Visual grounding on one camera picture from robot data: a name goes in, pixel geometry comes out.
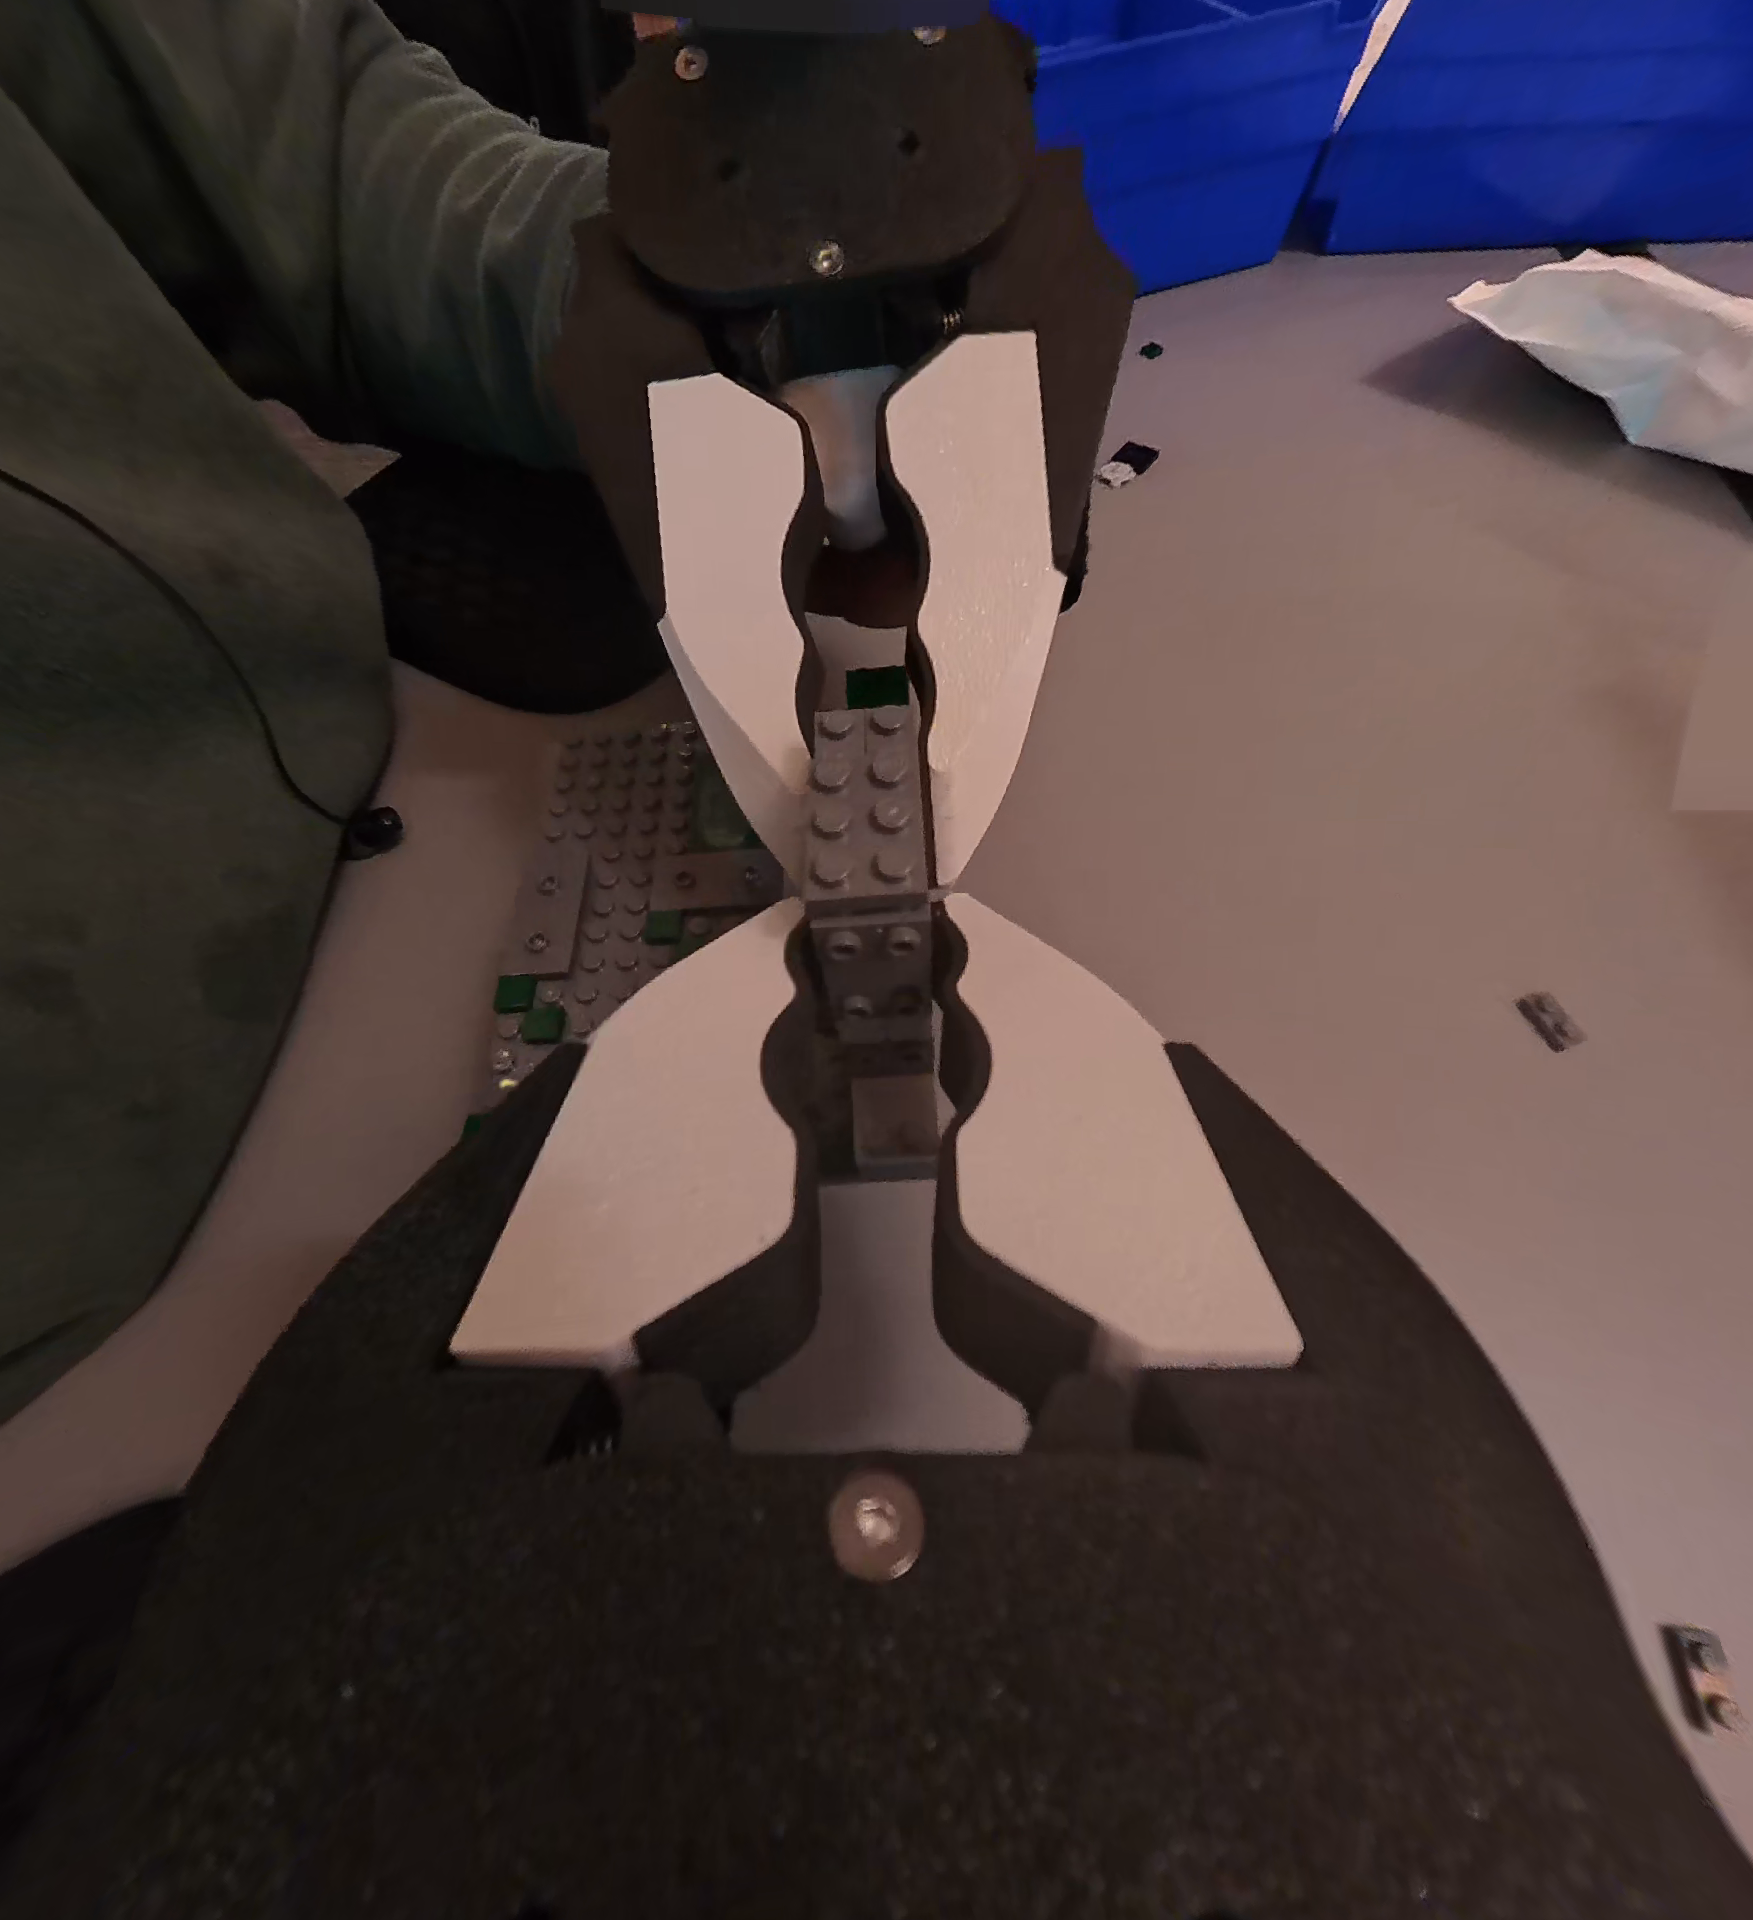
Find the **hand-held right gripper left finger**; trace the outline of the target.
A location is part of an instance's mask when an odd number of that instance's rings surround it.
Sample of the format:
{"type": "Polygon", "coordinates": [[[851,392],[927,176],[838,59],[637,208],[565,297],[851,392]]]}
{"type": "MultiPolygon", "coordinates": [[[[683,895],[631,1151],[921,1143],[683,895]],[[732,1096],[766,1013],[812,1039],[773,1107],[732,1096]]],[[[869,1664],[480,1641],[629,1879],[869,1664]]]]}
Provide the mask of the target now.
{"type": "Polygon", "coordinates": [[[458,1366],[687,1383],[714,1424],[823,1313],[801,901],[640,987],[576,1062],[449,1333],[458,1366]]]}

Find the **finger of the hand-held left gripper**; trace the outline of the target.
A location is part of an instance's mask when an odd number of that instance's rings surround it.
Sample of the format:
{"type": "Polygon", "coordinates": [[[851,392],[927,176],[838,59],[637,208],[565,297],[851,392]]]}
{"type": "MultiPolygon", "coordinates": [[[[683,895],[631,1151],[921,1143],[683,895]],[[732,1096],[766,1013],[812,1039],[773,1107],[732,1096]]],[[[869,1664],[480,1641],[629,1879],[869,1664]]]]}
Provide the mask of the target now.
{"type": "Polygon", "coordinates": [[[888,478],[921,541],[938,889],[953,889],[1018,768],[1064,572],[1033,330],[959,335],[883,403],[888,478]]]}
{"type": "Polygon", "coordinates": [[[768,853],[801,853],[812,768],[790,561],[812,487],[803,422],[714,372],[652,380],[649,453],[677,680],[752,829],[768,853]]]}

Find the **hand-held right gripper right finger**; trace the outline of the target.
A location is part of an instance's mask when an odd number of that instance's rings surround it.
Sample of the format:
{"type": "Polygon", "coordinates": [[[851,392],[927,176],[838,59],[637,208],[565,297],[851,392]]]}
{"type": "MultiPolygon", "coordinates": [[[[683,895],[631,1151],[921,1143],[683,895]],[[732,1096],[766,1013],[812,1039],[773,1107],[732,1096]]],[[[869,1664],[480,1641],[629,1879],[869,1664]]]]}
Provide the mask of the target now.
{"type": "Polygon", "coordinates": [[[938,910],[938,1333],[1028,1424],[1060,1385],[1290,1373],[1303,1333],[1170,1045],[1018,923],[938,910]]]}

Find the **dark grey brick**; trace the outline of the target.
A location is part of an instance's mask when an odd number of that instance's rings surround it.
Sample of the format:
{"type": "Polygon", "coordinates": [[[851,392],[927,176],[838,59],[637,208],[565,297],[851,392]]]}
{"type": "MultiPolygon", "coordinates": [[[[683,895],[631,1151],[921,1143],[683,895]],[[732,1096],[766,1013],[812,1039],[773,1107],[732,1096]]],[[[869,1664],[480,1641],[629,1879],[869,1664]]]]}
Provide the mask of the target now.
{"type": "Polygon", "coordinates": [[[921,745],[915,705],[816,715],[801,801],[801,895],[807,917],[875,914],[932,895],[921,745]]]}

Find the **grey toy brick model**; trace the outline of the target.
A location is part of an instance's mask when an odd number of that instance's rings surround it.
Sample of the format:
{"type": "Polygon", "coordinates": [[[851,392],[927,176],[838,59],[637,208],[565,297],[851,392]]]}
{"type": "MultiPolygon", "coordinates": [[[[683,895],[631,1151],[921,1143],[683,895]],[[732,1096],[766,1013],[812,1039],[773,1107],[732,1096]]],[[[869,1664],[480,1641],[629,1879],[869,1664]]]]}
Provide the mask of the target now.
{"type": "MultiPolygon", "coordinates": [[[[938,875],[927,729],[910,671],[855,666],[842,698],[823,709],[838,705],[917,709],[938,875]]],[[[794,967],[812,995],[803,1116],[824,1180],[927,1180],[941,1139],[938,884],[921,906],[883,901],[875,914],[807,917],[801,853],[766,846],[695,718],[561,740],[501,956],[477,1110],[501,1107],[565,1042],[590,1042],[663,970],[778,901],[801,901],[794,967]]]]}

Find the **large blue divided bin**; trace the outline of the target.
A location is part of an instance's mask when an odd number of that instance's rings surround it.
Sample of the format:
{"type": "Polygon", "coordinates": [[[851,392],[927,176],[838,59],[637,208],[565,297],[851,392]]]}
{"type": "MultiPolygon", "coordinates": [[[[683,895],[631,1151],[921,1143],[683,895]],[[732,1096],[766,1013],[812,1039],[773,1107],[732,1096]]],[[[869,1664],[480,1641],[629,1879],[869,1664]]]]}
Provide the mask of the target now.
{"type": "Polygon", "coordinates": [[[1376,5],[1008,0],[1039,42],[1039,146],[1082,185],[1133,292],[1266,263],[1295,224],[1376,5]]]}

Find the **person's left forearm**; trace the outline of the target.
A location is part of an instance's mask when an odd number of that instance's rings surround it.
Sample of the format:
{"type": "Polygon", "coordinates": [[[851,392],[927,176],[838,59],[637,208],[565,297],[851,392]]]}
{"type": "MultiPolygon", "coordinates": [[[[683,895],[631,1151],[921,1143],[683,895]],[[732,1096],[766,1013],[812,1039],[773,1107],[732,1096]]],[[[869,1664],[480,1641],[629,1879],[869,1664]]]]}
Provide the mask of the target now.
{"type": "Polygon", "coordinates": [[[607,154],[480,103],[381,5],[115,5],[125,60],[311,388],[576,466],[554,350],[607,154]]]}

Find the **grey desk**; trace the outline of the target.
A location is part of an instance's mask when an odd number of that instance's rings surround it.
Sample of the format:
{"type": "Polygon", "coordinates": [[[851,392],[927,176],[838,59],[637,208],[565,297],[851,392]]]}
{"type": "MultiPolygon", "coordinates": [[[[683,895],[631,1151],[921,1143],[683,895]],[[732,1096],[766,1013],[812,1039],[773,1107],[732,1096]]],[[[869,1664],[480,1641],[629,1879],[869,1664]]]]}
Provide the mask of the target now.
{"type": "MultiPolygon", "coordinates": [[[[1753,1854],[1753,1725],[1682,1725],[1660,1626],[1753,1722],[1753,811],[1682,811],[1753,618],[1716,478],[1450,297],[1536,251],[1280,260],[1154,297],[1092,572],[968,868],[1198,1042],[1439,1283],[1555,1455],[1680,1742],[1753,1854]],[[1585,1029],[1544,1051],[1514,1012],[1585,1029]]],[[[458,1132],[558,725],[397,666],[403,853],[355,868],[206,1224],[0,1431],[0,1573],[182,1492],[337,1256],[458,1132]]],[[[816,1347],[747,1454],[998,1449],[938,1349],[927,1188],[830,1196],[816,1347]]]]}

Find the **person's left hand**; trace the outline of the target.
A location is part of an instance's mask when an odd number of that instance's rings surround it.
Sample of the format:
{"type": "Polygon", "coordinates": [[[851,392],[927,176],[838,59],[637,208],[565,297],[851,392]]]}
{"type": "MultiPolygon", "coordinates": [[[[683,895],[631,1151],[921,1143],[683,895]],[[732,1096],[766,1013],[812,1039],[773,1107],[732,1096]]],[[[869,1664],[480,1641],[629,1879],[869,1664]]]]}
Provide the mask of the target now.
{"type": "Polygon", "coordinates": [[[888,537],[875,548],[824,541],[807,567],[803,615],[842,618],[865,631],[906,631],[921,582],[917,551],[888,537]]]}

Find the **medium white paper bag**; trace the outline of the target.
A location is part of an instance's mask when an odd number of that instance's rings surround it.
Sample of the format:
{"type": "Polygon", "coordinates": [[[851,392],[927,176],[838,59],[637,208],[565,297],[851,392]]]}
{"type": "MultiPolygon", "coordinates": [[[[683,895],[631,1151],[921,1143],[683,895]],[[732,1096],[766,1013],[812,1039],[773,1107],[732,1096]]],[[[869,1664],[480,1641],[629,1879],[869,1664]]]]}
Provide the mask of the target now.
{"type": "Polygon", "coordinates": [[[1580,251],[1471,283],[1453,314],[1593,392],[1631,447],[1753,473],[1753,302],[1649,254],[1580,251]]]}

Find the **small blue plastic bin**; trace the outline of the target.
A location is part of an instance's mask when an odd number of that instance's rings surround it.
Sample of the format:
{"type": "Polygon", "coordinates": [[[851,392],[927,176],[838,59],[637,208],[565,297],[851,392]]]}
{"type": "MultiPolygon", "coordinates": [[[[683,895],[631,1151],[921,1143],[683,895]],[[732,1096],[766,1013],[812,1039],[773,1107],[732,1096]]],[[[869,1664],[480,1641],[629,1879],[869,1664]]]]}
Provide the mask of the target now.
{"type": "Polygon", "coordinates": [[[1419,0],[1303,208],[1319,251],[1753,241],[1753,0],[1419,0]]]}

